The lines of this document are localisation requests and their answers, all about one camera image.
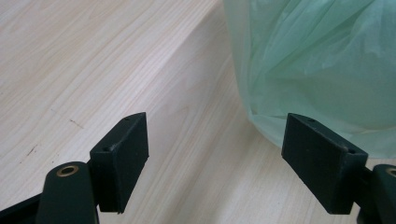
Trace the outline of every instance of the plastic bag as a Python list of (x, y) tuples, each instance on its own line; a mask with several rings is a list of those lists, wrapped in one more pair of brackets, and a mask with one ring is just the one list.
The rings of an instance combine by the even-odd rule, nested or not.
[(396, 158), (396, 1), (224, 0), (249, 119), (282, 145), (287, 114)]

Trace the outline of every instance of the brass grommet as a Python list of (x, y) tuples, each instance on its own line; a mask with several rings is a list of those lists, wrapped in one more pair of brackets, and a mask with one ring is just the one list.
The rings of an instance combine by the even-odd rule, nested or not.
[(77, 171), (78, 171), (78, 166), (69, 165), (59, 169), (58, 172), (56, 172), (56, 175), (59, 177), (66, 177), (75, 174)]

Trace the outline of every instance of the wooden table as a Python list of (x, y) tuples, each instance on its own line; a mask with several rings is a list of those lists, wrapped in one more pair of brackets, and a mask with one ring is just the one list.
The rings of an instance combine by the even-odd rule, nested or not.
[(0, 13), (0, 210), (146, 111), (150, 157), (102, 223), (355, 223), (358, 207), (328, 215), (248, 122), (220, 0), (1, 0)]

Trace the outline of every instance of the clamp jaw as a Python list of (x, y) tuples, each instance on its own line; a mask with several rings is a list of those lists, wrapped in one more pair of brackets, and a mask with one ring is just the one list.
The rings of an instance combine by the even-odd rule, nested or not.
[(0, 223), (99, 223), (102, 212), (123, 213), (149, 157), (146, 113), (126, 117), (90, 152), (46, 176), (41, 194), (0, 212)]
[(289, 114), (282, 157), (329, 214), (361, 207), (359, 224), (396, 223), (396, 166), (365, 167), (368, 154), (318, 121)]

